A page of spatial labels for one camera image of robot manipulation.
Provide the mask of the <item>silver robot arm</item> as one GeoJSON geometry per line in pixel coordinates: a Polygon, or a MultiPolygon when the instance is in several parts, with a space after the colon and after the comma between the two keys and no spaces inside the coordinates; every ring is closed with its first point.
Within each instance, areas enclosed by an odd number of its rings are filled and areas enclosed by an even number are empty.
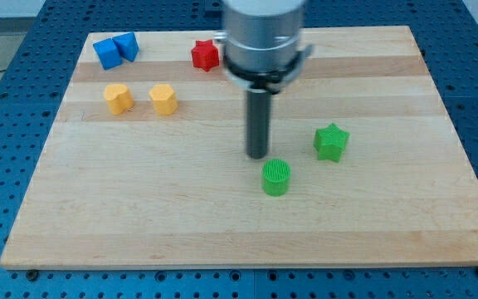
{"type": "Polygon", "coordinates": [[[248,93],[275,95],[301,73],[313,47],[300,49],[305,0],[224,0],[222,44],[227,77],[248,93]]]}

